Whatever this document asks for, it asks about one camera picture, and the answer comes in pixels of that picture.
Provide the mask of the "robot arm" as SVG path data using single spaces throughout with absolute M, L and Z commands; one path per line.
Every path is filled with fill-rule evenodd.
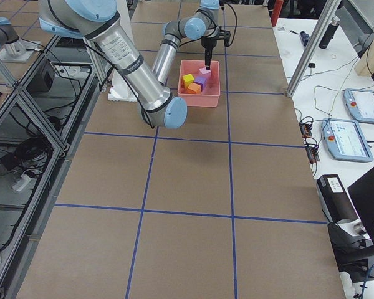
M 120 19 L 116 1 L 39 1 L 41 29 L 96 43 L 136 91 L 143 119 L 153 126 L 179 128 L 186 120 L 186 102 L 160 83 Z
M 163 26 L 163 40 L 152 67 L 161 84 L 168 80 L 176 54 L 184 45 L 183 39 L 201 42 L 204 48 L 204 66 L 208 70 L 218 41 L 223 41 L 225 47 L 232 44 L 231 32 L 223 29 L 218 20 L 219 10 L 223 10 L 225 4 L 225 1 L 201 1 L 194 15 L 170 21 Z

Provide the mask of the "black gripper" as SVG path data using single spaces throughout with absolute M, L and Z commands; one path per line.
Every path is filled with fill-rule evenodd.
M 225 47 L 229 47 L 231 45 L 231 32 L 222 29 L 222 27 L 218 27 L 215 32 L 211 33 L 209 36 L 201 37 L 201 45 L 205 49 L 204 62 L 206 70 L 209 70 L 211 67 L 213 49 L 216 47 L 219 40 L 223 41 Z

